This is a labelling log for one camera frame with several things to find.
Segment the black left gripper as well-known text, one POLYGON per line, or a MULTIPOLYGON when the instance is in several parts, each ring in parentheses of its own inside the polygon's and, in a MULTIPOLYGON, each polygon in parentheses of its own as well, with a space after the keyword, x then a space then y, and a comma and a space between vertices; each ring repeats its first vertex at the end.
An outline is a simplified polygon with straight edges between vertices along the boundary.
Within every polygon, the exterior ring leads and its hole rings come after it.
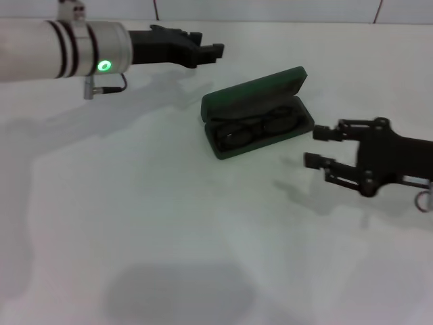
POLYGON ((223 57, 225 46, 201 47, 202 33, 151 25, 150 30, 130 30, 132 65, 173 63, 186 68, 214 64, 223 57))

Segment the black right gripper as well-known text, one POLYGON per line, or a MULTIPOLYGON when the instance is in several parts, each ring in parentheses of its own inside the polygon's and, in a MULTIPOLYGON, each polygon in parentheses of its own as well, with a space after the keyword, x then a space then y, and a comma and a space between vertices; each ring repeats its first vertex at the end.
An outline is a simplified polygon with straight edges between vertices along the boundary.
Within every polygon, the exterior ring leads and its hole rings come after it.
POLYGON ((315 125, 313 139, 359 142, 355 167, 308 152, 304 166, 322 169, 326 182, 359 190, 362 196, 374 197, 388 184, 428 189, 432 182, 432 142, 397 134, 387 118, 341 119, 333 129, 315 125))

